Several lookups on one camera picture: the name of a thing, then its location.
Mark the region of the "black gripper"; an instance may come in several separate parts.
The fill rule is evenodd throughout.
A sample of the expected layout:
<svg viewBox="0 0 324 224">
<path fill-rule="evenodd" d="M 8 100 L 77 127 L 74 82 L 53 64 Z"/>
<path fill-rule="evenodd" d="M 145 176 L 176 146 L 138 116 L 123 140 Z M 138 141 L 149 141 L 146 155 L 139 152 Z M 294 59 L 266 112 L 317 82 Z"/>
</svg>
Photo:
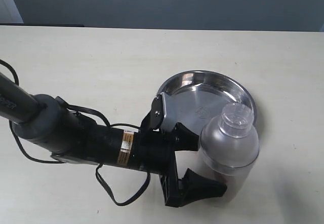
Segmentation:
<svg viewBox="0 0 324 224">
<path fill-rule="evenodd" d="M 158 131 L 135 133 L 131 149 L 131 169 L 159 175 L 164 203 L 169 207 L 183 207 L 190 203 L 222 197 L 227 185 L 198 175 L 187 169 L 181 179 L 176 166 L 175 151 L 198 151 L 199 136 L 182 123 L 173 129 L 174 144 Z"/>
</svg>

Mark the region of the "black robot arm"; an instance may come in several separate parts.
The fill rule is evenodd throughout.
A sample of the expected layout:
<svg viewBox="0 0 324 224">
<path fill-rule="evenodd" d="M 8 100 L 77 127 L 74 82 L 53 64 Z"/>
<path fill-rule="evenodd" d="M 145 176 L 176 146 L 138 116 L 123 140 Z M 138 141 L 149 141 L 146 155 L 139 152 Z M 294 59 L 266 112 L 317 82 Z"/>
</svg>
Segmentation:
<svg viewBox="0 0 324 224">
<path fill-rule="evenodd" d="M 179 178 L 176 151 L 196 151 L 198 136 L 183 124 L 162 127 L 166 119 L 163 97 L 136 132 L 114 128 L 108 120 L 98 125 L 96 110 L 70 105 L 60 97 L 30 95 L 1 76 L 1 116 L 8 119 L 16 140 L 25 139 L 51 153 L 52 163 L 80 163 L 127 168 L 158 174 L 165 205 L 182 207 L 226 192 L 226 185 L 187 169 Z"/>
</svg>

